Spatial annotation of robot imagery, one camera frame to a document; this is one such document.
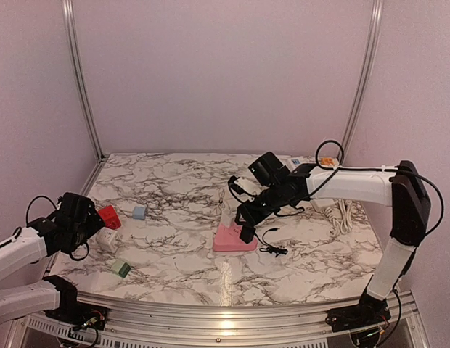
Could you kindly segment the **black power adapter with cable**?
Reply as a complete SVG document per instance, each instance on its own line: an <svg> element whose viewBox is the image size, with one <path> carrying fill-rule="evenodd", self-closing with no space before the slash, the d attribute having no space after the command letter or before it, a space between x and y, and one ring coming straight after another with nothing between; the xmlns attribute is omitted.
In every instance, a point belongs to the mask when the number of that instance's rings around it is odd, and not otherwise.
<svg viewBox="0 0 450 348"><path fill-rule="evenodd" d="M268 232L271 231L278 231L278 228L270 228L262 233L261 236L259 236L254 228L249 228L246 226L242 227L242 230L240 232L240 239L245 242L246 244L249 244L253 239L257 239L257 241L261 244L261 247L259 248L259 251L262 253L268 253L273 254L275 257L278 257L280 255L287 255L288 250L285 248L274 246L270 243L268 243L265 240L265 236Z"/></svg>

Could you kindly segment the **red cube socket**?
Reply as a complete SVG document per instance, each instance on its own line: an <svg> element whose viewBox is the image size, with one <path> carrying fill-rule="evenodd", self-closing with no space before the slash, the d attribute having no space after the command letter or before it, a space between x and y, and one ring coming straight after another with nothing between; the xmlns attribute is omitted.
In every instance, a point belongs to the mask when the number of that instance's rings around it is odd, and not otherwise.
<svg viewBox="0 0 450 348"><path fill-rule="evenodd" d="M106 228L117 230L121 227L121 222L118 214L112 205L103 207L102 209L98 210L98 213L101 219L104 221Z"/></svg>

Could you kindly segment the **white cube adapter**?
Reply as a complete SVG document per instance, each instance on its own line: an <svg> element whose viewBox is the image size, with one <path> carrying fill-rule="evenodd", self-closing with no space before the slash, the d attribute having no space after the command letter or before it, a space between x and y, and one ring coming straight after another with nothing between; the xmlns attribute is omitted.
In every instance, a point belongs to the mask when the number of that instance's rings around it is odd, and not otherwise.
<svg viewBox="0 0 450 348"><path fill-rule="evenodd" d="M116 230L103 227L96 234L96 240L101 249L114 253L118 248L118 232Z"/></svg>

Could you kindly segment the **pink triangular power strip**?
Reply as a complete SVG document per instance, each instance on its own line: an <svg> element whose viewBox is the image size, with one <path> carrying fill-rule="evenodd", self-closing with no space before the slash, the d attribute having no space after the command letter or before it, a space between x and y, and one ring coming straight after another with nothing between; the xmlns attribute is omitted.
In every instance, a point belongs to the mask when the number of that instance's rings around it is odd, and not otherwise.
<svg viewBox="0 0 450 348"><path fill-rule="evenodd" d="M216 235L213 240L214 252L251 252L257 249L258 241L253 239L249 244L241 238L242 226L232 223L225 226L223 223L218 225Z"/></svg>

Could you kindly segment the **green plug adapter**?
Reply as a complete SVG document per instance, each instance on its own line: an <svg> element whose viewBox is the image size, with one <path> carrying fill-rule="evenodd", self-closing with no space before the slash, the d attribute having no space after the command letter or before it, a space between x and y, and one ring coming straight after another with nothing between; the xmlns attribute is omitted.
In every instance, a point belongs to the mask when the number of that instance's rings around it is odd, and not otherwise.
<svg viewBox="0 0 450 348"><path fill-rule="evenodd" d="M130 270L131 266L123 260L116 260L111 266L111 271L121 278L125 278Z"/></svg>

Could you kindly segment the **white multicolour power strip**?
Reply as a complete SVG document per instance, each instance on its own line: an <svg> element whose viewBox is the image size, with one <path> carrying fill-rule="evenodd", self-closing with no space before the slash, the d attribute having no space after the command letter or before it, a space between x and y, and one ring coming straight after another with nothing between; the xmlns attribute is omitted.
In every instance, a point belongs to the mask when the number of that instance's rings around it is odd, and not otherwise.
<svg viewBox="0 0 450 348"><path fill-rule="evenodd" d="M290 171L294 171L297 167L302 165L305 162L304 157L291 157L286 160L286 166Z"/></svg>

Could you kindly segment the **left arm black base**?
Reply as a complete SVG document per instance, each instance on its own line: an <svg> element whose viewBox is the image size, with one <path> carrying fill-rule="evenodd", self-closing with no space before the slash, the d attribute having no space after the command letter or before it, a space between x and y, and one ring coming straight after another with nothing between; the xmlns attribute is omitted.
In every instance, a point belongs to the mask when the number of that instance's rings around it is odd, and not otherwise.
<svg viewBox="0 0 450 348"><path fill-rule="evenodd" d="M77 288L58 275L44 277L44 281L52 284L60 295L57 308L44 311L48 318L73 324L77 331L87 328L102 331L105 328L108 313L106 307L79 302Z"/></svg>

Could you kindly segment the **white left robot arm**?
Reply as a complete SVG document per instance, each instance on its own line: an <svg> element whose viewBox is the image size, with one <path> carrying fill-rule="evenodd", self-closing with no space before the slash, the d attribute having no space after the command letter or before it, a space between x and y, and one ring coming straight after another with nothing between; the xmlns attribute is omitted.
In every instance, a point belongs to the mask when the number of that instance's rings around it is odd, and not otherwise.
<svg viewBox="0 0 450 348"><path fill-rule="evenodd" d="M44 275L44 262L56 254L76 261L78 248L101 230L104 221L93 201L67 192L52 212L25 224L0 242L0 325L44 311L58 320L79 322L86 305L75 285L58 275Z"/></svg>

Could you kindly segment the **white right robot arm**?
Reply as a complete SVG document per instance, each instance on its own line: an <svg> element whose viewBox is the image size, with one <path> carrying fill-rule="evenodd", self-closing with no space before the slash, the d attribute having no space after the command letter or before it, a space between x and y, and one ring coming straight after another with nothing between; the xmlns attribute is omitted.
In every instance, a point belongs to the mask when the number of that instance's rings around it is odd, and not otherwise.
<svg viewBox="0 0 450 348"><path fill-rule="evenodd" d="M232 176L228 187L239 203L236 223L252 231L283 207L321 199L358 202L366 210L372 229L380 240L382 258L366 287L367 296L352 310L352 318L366 325L380 314L380 303L406 270L415 250L428 234L431 201L427 179L416 165L402 160L394 166L330 167L302 163L294 170L267 152L249 166L261 185L253 193L243 178Z"/></svg>

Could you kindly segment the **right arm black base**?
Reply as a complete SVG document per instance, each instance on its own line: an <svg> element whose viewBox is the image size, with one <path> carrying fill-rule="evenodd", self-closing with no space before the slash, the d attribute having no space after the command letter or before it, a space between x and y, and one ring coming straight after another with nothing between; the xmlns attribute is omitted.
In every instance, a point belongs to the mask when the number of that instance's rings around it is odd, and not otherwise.
<svg viewBox="0 0 450 348"><path fill-rule="evenodd" d="M391 319L386 299L379 300L364 290L355 305L328 310L325 323L333 332L371 326Z"/></svg>

